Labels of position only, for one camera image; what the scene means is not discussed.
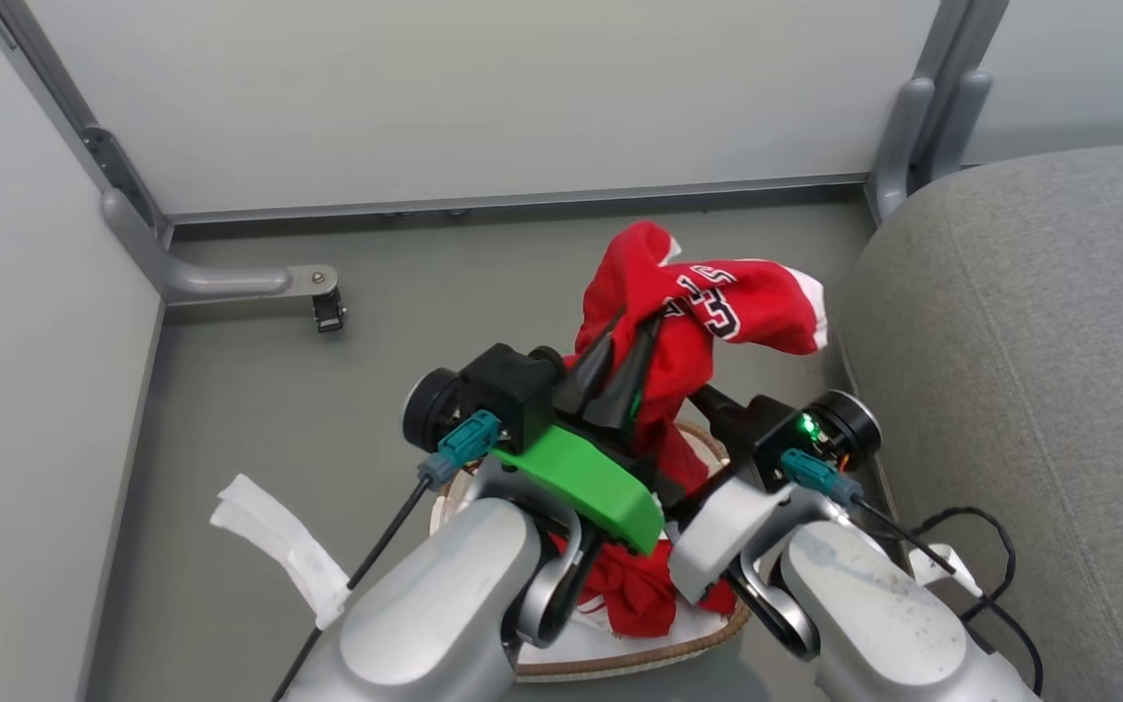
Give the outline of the grey slanted partition post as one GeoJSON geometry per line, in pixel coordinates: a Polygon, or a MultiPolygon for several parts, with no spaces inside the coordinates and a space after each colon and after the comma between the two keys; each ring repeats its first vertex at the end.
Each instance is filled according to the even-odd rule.
{"type": "Polygon", "coordinates": [[[162,215],[122,142],[99,122],[26,0],[0,0],[0,35],[4,37],[6,48],[22,57],[35,72],[71,133],[84,143],[108,185],[122,192],[162,245],[168,248],[173,224],[162,215]]]}

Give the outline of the white basket with brown rim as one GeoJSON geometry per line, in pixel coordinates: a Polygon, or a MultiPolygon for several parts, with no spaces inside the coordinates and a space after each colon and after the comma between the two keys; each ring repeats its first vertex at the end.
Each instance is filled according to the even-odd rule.
{"type": "MultiPolygon", "coordinates": [[[[692,450],[699,454],[699,458],[706,463],[710,474],[714,474],[716,468],[729,463],[722,443],[718,443],[706,428],[686,419],[678,419],[675,427],[686,437],[692,450]]],[[[474,484],[472,472],[460,472],[454,478],[454,483],[442,487],[440,496],[433,499],[431,508],[431,525],[429,534],[436,534],[450,517],[458,514],[469,499],[465,496],[468,487],[474,484]]],[[[588,659],[576,663],[558,663],[558,665],[521,665],[517,663],[517,683],[583,683],[584,681],[610,680],[642,672],[664,668],[686,659],[694,659],[703,656],[709,649],[725,644],[745,630],[746,623],[752,618],[752,611],[745,604],[734,600],[732,613],[727,617],[727,623],[716,633],[701,637],[691,642],[672,645],[672,647],[655,649],[639,654],[628,654],[605,659],[588,659]]]]}

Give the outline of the white fabric strip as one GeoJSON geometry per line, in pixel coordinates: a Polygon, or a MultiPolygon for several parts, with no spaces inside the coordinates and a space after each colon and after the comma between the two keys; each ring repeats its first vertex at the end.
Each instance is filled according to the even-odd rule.
{"type": "Polygon", "coordinates": [[[267,490],[244,474],[218,494],[210,525],[246,539],[286,571],[314,613],[318,630],[343,616],[349,574],[309,534],[305,525],[267,490]]]}

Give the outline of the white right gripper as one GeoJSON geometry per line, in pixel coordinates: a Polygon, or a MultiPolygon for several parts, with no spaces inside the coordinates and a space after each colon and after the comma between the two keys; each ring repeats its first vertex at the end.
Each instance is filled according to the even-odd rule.
{"type": "Polygon", "coordinates": [[[699,388],[690,403],[706,419],[706,432],[721,445],[725,462],[702,486],[670,507],[677,525],[668,559],[678,595],[699,604],[718,582],[729,583],[748,605],[793,605],[794,600],[760,577],[757,569],[780,538],[792,532],[786,519],[796,502],[789,483],[767,490],[746,448],[748,410],[712,385],[699,388]]]}

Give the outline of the red basketball jersey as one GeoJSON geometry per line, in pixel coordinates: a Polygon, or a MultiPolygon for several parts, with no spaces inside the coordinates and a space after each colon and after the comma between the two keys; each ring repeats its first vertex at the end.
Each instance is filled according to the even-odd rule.
{"type": "Polygon", "coordinates": [[[713,346],[754,343],[793,355],[828,345],[824,288],[768,259],[678,261],[681,246],[664,227],[634,224],[612,239],[583,298],[584,320],[565,357],[578,355],[612,327],[615,359],[624,361],[637,325],[665,317],[636,419],[636,454],[656,461],[668,486],[695,492],[709,468],[675,426],[691,394],[714,374],[713,346]]]}

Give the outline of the small white tag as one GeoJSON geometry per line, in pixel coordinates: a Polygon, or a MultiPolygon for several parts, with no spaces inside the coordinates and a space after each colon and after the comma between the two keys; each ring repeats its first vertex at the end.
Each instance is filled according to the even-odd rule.
{"type": "Polygon", "coordinates": [[[952,547],[948,545],[928,545],[928,551],[937,556],[931,557],[922,548],[913,547],[909,550],[909,566],[913,578],[917,585],[930,586],[933,583],[950,578],[958,583],[967,594],[980,599],[984,591],[977,585],[973,573],[966,567],[961,557],[955,554],[952,547]]]}

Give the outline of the grey double partition post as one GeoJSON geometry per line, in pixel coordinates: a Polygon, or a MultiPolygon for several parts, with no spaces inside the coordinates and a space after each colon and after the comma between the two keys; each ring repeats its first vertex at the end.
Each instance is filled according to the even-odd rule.
{"type": "Polygon", "coordinates": [[[882,225],[919,186],[961,168],[994,85],[982,61],[1008,8],[1010,0],[940,0],[864,186],[874,224],[882,225]]]}

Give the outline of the white basket liner cloth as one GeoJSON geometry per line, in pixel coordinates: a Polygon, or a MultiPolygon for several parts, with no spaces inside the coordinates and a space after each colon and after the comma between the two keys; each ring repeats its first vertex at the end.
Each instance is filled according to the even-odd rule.
{"type": "Polygon", "coordinates": [[[667,636],[620,636],[610,628],[609,609],[601,600],[593,600],[570,613],[570,621],[565,630],[549,647],[538,648],[529,642],[523,644],[518,662],[521,665],[558,665],[628,656],[699,640],[721,631],[725,623],[725,616],[677,598],[674,622],[667,636]]]}

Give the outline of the grey partition foot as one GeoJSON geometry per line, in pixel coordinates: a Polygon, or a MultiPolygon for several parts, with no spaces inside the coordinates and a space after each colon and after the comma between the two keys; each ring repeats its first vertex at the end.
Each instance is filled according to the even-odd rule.
{"type": "Polygon", "coordinates": [[[305,297],[340,306],[338,274],[328,265],[206,266],[170,253],[117,188],[99,200],[104,222],[168,306],[305,297]]]}

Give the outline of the grey partition bottom rail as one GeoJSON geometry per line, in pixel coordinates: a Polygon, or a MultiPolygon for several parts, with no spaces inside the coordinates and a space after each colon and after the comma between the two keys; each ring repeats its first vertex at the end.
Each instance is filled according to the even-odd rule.
{"type": "Polygon", "coordinates": [[[276,219],[455,212],[455,210],[517,208],[518,206],[610,203],[610,201],[655,199],[655,197],[713,197],[722,194],[748,194],[748,192],[783,190],[783,188],[864,185],[864,183],[869,181],[870,176],[870,172],[859,172],[834,175],[732,179],[732,181],[690,183],[690,185],[592,188],[592,190],[549,192],[549,194],[440,197],[440,199],[391,201],[391,203],[384,201],[384,203],[337,206],[286,206],[285,208],[227,210],[227,212],[179,213],[170,215],[168,220],[174,225],[222,225],[276,221],[276,219]]]}

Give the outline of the grey fabric sofa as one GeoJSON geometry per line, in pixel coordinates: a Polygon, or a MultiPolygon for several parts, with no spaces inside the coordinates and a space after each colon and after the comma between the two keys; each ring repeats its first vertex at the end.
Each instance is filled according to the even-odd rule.
{"type": "Polygon", "coordinates": [[[937,179],[827,306],[892,516],[994,516],[1044,701],[1123,702],[1123,146],[937,179]]]}

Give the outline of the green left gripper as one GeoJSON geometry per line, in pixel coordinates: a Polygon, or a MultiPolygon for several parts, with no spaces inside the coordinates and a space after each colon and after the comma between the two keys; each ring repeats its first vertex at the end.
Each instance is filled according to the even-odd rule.
{"type": "Polygon", "coordinates": [[[542,409],[493,413],[497,437],[490,449],[490,483],[553,520],[567,537],[592,537],[650,555],[665,527],[656,499],[658,465],[652,457],[634,456],[619,435],[636,431],[665,314],[638,325],[624,363],[609,379],[612,334],[624,314],[624,308],[612,314],[558,383],[557,414],[542,409]],[[567,417],[583,412],[587,423],[567,417]]]}

